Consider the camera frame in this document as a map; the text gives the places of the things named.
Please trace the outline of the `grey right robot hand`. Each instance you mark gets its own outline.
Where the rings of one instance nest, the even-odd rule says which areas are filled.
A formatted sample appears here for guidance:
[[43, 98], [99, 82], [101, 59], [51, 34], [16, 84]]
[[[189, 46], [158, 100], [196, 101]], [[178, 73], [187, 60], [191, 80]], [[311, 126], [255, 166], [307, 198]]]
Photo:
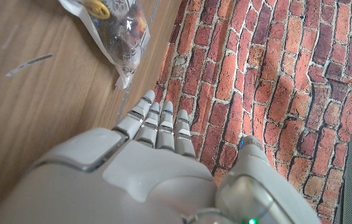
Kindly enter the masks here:
[[187, 112], [147, 91], [112, 129], [55, 146], [0, 204], [0, 223], [318, 223], [254, 136], [216, 184], [198, 162]]

